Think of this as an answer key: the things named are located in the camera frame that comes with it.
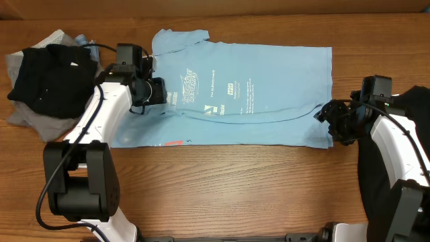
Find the light blue printed t-shirt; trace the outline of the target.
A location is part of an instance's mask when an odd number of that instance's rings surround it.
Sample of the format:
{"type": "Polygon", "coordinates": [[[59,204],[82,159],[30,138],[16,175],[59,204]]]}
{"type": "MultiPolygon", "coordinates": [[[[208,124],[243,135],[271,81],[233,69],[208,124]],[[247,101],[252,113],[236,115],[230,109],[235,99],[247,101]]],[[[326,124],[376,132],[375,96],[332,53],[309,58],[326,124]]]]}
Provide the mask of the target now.
{"type": "Polygon", "coordinates": [[[206,30],[159,31],[153,75],[167,101],[126,114],[116,148],[171,145],[333,146],[314,115],[332,98],[329,47],[211,42],[206,30]]]}

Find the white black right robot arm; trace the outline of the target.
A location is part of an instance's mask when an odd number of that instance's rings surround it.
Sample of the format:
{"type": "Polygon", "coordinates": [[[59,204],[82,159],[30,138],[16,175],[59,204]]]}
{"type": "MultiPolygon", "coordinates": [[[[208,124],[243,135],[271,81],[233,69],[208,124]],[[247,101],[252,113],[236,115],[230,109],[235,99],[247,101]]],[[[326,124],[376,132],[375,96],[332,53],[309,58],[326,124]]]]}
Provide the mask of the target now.
{"type": "Polygon", "coordinates": [[[316,241],[428,241],[429,155],[409,110],[392,98],[334,99],[314,116],[342,145],[359,145],[367,222],[332,223],[316,241]]]}

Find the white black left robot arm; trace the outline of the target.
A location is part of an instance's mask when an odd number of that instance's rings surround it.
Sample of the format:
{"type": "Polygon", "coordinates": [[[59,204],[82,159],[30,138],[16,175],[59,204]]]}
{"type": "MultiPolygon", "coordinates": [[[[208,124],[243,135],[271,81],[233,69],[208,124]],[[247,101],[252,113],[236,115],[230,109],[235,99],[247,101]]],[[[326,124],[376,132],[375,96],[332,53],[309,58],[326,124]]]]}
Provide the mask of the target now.
{"type": "Polygon", "coordinates": [[[121,211],[120,183],[110,145],[134,106],[164,104],[162,78],[107,75],[97,82],[78,125],[43,150],[46,184],[36,220],[48,230],[88,228],[99,241],[143,241],[138,226],[121,211]]]}

